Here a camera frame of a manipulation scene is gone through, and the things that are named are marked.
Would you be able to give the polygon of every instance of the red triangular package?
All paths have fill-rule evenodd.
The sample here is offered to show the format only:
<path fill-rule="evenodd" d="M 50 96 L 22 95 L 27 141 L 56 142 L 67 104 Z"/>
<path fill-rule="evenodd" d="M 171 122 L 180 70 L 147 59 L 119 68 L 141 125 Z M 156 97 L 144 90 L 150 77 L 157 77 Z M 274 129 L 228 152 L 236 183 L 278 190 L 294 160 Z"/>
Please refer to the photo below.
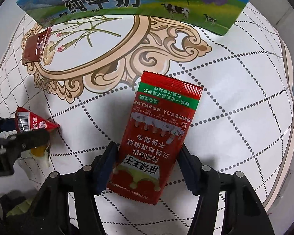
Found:
<path fill-rule="evenodd" d="M 28 132 L 36 129 L 46 129 L 48 132 L 60 127 L 30 112 L 23 107 L 17 107 L 15 112 L 15 127 L 17 132 Z"/>

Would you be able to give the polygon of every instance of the brown packet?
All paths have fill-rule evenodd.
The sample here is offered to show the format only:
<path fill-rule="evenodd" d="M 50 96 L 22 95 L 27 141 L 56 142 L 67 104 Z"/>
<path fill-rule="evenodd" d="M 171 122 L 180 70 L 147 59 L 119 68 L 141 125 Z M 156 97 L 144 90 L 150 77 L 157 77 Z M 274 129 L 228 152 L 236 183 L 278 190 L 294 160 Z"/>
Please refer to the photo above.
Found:
<path fill-rule="evenodd" d="M 44 48 L 51 34 L 51 27 L 45 31 L 28 37 L 25 41 L 25 48 L 22 54 L 22 65 L 28 62 L 41 61 Z"/>

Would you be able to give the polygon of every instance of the snack package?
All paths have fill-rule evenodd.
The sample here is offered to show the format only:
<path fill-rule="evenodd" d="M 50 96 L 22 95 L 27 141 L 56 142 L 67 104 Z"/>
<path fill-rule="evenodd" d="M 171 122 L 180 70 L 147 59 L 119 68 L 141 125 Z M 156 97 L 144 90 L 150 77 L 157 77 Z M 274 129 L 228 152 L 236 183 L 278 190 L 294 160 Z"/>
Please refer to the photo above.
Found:
<path fill-rule="evenodd" d="M 50 37 L 51 27 L 47 30 L 28 37 L 22 54 L 22 64 L 41 61 L 45 45 Z"/>
<path fill-rule="evenodd" d="M 108 188 L 132 200 L 157 204 L 202 88 L 144 72 Z"/>
<path fill-rule="evenodd" d="M 28 132 L 35 129 L 46 129 L 48 132 L 60 127 L 23 107 L 17 107 L 15 112 L 15 127 L 17 132 Z"/>

